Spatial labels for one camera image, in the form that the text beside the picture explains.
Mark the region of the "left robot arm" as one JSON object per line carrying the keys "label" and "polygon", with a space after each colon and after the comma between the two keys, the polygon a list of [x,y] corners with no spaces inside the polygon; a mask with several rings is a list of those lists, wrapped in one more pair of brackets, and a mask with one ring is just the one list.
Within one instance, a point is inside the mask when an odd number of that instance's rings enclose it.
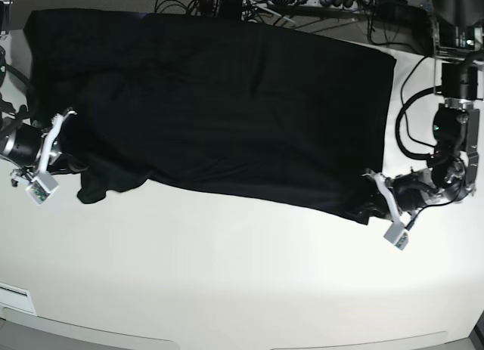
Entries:
{"label": "left robot arm", "polygon": [[[433,57],[442,61],[441,83],[403,101],[395,122],[400,151],[427,166],[395,178],[366,171],[375,187],[352,204],[349,214],[355,218],[397,221],[408,213],[415,220],[425,209],[459,203],[475,191],[480,111],[474,104],[483,63],[483,0],[431,2]],[[401,125],[411,105],[430,94],[443,99],[433,119],[436,143],[431,153],[414,153],[404,145]]]}

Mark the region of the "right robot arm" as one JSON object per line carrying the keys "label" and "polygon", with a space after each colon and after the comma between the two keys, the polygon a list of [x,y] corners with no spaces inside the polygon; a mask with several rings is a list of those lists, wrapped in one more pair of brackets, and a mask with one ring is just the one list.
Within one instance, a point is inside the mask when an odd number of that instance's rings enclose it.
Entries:
{"label": "right robot arm", "polygon": [[39,103],[29,71],[10,62],[6,42],[11,40],[13,2],[1,0],[1,160],[13,166],[14,184],[83,172],[87,166],[64,153],[60,143],[62,128],[76,111],[69,107],[54,114],[51,122],[36,121]]}

